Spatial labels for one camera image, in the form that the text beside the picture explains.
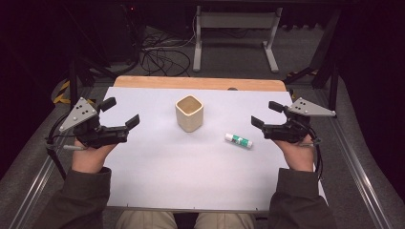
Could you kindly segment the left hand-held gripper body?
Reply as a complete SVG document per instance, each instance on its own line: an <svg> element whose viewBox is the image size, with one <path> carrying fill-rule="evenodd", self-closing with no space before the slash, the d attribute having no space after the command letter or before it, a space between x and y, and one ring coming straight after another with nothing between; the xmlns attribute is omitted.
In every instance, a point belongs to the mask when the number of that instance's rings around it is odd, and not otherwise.
<svg viewBox="0 0 405 229"><path fill-rule="evenodd" d="M100 112L97 111L97 105L92 105L87 99L80 97L60 125L59 131L64 133L73 130L75 138L83 146L96 149L105 145L126 142L129 129L126 126L106 127L101 125Z"/></svg>

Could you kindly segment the black metal stand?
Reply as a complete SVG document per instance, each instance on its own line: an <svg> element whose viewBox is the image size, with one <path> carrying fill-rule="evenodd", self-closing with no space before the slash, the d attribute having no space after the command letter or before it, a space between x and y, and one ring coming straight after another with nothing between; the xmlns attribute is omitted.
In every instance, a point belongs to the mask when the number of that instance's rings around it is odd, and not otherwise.
<svg viewBox="0 0 405 229"><path fill-rule="evenodd" d="M110 4L65 3L62 5L67 28L66 52L70 59L70 99L78 100L78 83L91 87L96 77L115 80L133 70L135 63L113 62L107 56L108 10Z"/></svg>
<svg viewBox="0 0 405 229"><path fill-rule="evenodd" d="M283 82L288 85L306 75L310 75L314 71L317 71L315 77L311 81L311 86L313 89L322 89L327 82L330 82L330 94L328 99L328 107L330 110L336 108L338 88L338 70L336 67L336 60L330 52L330 44L332 43L335 27L338 23L340 14L341 10L333 11L330 22L324 30L324 34L322 35L309 66L298 73L293 73L291 76L288 76L283 80Z"/></svg>

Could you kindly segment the person's leg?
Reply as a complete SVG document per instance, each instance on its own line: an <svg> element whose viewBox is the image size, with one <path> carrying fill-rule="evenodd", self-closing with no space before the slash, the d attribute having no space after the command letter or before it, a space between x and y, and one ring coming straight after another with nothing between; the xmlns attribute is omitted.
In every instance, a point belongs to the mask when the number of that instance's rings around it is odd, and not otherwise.
<svg viewBox="0 0 405 229"><path fill-rule="evenodd" d="M200 213L194 229L255 229L255 224L250 214Z"/></svg>
<svg viewBox="0 0 405 229"><path fill-rule="evenodd" d="M115 229L178 229L178 226L169 212L124 211Z"/></svg>

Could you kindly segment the white metal stand frame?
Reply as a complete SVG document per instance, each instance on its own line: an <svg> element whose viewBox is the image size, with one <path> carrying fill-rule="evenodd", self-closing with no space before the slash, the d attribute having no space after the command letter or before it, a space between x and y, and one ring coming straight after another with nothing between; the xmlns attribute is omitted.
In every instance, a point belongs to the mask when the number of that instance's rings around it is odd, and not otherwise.
<svg viewBox="0 0 405 229"><path fill-rule="evenodd" d="M273 73L279 72L278 64L272 51L272 45L282 11L282 8L277 8L272 12L211 12L203 11L201 6L197 6L194 22L196 44L193 71L197 73L201 70L203 52L202 29L263 29L270 31L268 39L262 42L268 65Z"/></svg>

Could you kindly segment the person's left hand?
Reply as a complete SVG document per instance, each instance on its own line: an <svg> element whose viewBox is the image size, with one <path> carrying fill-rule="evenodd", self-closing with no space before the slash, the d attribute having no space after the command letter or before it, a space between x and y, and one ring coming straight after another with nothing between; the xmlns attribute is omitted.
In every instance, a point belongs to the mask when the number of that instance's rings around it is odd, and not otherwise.
<svg viewBox="0 0 405 229"><path fill-rule="evenodd" d="M73 152L72 169L87 174L98 173L103 168L106 157L116 148L116 144L98 149L85 148L79 141L75 142L75 146L81 150Z"/></svg>

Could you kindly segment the person's right leg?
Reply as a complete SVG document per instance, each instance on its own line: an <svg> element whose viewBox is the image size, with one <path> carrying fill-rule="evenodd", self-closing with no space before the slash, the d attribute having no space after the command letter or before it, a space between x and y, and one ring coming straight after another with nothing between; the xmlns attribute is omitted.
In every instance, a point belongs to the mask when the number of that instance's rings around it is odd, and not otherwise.
<svg viewBox="0 0 405 229"><path fill-rule="evenodd" d="M250 214L200 213L194 229L255 229L255 224Z"/></svg>

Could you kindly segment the person's right hand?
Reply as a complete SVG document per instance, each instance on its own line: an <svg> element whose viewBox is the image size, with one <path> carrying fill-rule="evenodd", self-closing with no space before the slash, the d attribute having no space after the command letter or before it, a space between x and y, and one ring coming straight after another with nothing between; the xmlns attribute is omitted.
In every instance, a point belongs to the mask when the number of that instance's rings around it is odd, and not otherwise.
<svg viewBox="0 0 405 229"><path fill-rule="evenodd" d="M274 143L281 149L290 169L301 172L313 172L314 147L309 135L297 143L289 143L282 140L275 140Z"/></svg>

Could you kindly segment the white paper mat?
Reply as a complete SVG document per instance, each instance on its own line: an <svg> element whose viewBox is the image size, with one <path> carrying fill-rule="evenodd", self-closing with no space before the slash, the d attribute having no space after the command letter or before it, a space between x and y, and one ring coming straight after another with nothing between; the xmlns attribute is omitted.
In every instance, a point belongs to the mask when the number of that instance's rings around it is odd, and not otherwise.
<svg viewBox="0 0 405 229"><path fill-rule="evenodd" d="M133 115L139 125L106 159L112 170L109 206L146 210L265 212L286 162L280 149L250 123L286 118L268 102L288 105L286 92L137 89L112 87L115 107L101 114L106 126ZM192 94L203 104L203 124L185 132L175 104ZM250 149L230 143L225 134L253 142Z"/></svg>

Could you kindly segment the beige square cup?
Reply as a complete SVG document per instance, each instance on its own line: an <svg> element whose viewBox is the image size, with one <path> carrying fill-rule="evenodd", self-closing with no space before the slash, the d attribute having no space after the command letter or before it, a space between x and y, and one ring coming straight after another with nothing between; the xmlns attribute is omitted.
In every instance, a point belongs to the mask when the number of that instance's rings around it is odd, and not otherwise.
<svg viewBox="0 0 405 229"><path fill-rule="evenodd" d="M192 94L185 96L175 104L176 118L179 126L187 133L192 133L203 124L203 104Z"/></svg>

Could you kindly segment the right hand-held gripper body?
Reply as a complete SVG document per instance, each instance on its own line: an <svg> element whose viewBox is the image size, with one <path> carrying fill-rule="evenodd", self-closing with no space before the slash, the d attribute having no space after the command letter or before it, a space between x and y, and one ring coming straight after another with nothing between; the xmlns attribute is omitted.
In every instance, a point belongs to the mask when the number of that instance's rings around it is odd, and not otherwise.
<svg viewBox="0 0 405 229"><path fill-rule="evenodd" d="M263 134L265 139L282 140L289 143L302 141L307 135L316 138L310 126L312 116L335 117L336 111L332 111L312 103L302 97L295 100L291 105L283 105L283 114L287 121L281 125L265 124Z"/></svg>

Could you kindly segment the person's left leg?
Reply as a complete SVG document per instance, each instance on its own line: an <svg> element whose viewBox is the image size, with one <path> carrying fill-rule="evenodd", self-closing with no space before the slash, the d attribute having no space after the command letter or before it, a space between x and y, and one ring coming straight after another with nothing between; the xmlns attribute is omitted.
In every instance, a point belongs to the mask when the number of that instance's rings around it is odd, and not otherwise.
<svg viewBox="0 0 405 229"><path fill-rule="evenodd" d="M124 211L115 229L178 229L178 226L169 212Z"/></svg>

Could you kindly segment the white green glue stick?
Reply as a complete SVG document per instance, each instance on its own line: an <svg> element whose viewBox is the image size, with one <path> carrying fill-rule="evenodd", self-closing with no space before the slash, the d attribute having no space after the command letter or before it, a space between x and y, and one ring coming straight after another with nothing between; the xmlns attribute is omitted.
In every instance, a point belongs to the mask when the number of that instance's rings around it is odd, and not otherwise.
<svg viewBox="0 0 405 229"><path fill-rule="evenodd" d="M253 146L252 141L250 141L244 137L238 136L238 135L225 134L224 139L230 143L236 144L238 146L241 146L241 147L244 147L247 149L250 149Z"/></svg>

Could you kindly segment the metal floor rail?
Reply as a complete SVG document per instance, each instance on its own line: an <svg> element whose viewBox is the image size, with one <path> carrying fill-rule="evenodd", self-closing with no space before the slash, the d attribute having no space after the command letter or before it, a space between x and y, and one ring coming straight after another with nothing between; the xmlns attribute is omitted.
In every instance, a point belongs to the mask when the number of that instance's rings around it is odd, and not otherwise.
<svg viewBox="0 0 405 229"><path fill-rule="evenodd" d="M342 148L342 155L352 174L356 187L362 197L368 212L373 220L376 229L394 229L387 214L384 212L382 204L366 175L354 148L344 136L344 131L336 118L329 118L333 132Z"/></svg>
<svg viewBox="0 0 405 229"><path fill-rule="evenodd" d="M39 172L34 177L32 185L30 186L28 193L25 195L8 229L25 228L26 223L44 188L46 187L54 168L58 166L62 166L58 153L54 153L52 156L46 157L44 163L39 169Z"/></svg>

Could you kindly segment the yellow black striped tape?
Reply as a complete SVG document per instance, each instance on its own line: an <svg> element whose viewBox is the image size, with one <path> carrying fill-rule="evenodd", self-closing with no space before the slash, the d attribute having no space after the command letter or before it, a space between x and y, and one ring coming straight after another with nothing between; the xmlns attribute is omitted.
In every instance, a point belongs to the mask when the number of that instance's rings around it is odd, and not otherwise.
<svg viewBox="0 0 405 229"><path fill-rule="evenodd" d="M67 91L70 89L70 80L69 79L65 79L59 88L59 91L56 93L56 95L53 98L53 104L70 104L71 103L71 99L67 96ZM82 89L80 91L80 95L83 95L87 101L91 104L95 104L96 103L96 99L95 98L91 98L90 97L90 92L91 89L85 87L84 89Z"/></svg>

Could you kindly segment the dark equipment box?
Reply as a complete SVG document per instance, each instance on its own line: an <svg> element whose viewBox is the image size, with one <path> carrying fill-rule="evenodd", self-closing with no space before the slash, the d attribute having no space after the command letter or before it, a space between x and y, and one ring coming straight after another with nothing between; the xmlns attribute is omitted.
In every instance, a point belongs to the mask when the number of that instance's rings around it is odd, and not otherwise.
<svg viewBox="0 0 405 229"><path fill-rule="evenodd" d="M107 56L113 62L139 62L144 25L135 5L110 5L108 8Z"/></svg>

